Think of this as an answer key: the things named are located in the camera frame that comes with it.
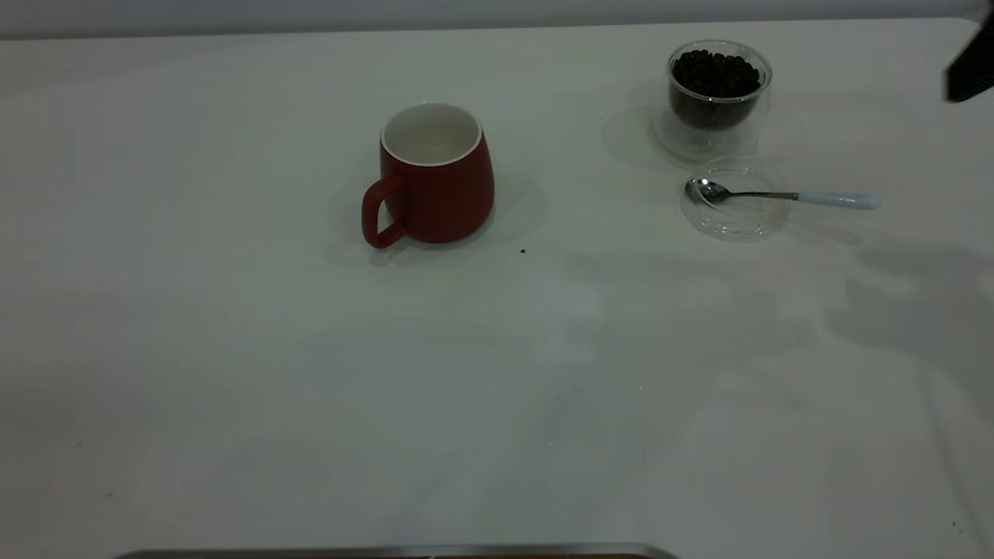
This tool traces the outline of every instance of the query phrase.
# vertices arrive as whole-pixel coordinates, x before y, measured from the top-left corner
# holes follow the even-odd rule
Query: table surface
[[[990,557],[994,95],[962,20],[0,44],[0,549],[636,542]],[[775,71],[802,190],[726,244],[648,140],[665,57]],[[483,122],[455,246],[365,245],[379,127]]]

